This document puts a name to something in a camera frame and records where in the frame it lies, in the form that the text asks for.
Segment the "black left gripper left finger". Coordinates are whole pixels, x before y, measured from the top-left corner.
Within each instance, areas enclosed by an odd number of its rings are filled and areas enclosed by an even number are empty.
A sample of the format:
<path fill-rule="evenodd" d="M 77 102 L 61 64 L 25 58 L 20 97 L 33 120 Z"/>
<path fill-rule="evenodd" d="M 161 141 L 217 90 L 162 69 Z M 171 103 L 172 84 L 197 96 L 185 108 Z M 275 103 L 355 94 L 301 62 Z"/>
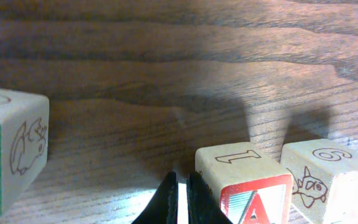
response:
<path fill-rule="evenodd" d="M 176 172 L 167 173 L 153 197 L 132 224 L 177 224 L 178 182 Z"/>

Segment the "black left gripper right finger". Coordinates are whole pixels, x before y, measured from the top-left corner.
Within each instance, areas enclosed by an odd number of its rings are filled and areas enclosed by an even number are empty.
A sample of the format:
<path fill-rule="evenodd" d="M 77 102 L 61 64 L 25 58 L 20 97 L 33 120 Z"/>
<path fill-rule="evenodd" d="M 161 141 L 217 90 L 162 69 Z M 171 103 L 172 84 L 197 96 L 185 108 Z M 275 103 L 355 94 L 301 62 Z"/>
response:
<path fill-rule="evenodd" d="M 215 204 L 206 182 L 198 172 L 189 174 L 186 192 L 190 224 L 232 224 Z"/>

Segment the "red letter A block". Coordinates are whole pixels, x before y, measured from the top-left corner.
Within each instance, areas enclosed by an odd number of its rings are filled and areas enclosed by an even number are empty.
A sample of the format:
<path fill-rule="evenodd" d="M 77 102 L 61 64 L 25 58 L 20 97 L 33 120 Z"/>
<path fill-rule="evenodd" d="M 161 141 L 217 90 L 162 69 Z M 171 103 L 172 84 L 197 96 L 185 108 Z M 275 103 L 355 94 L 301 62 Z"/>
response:
<path fill-rule="evenodd" d="M 288 223 L 293 177 L 251 142 L 199 148 L 195 169 L 232 223 Z"/>

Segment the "red letter I block moved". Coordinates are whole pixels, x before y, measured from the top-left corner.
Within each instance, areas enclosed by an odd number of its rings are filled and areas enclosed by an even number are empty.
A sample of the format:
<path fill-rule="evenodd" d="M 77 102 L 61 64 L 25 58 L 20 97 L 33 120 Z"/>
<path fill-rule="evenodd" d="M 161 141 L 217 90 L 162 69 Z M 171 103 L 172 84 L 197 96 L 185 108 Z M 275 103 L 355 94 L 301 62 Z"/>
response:
<path fill-rule="evenodd" d="M 332 140 L 284 144 L 292 204 L 310 223 L 358 223 L 358 152 Z"/>

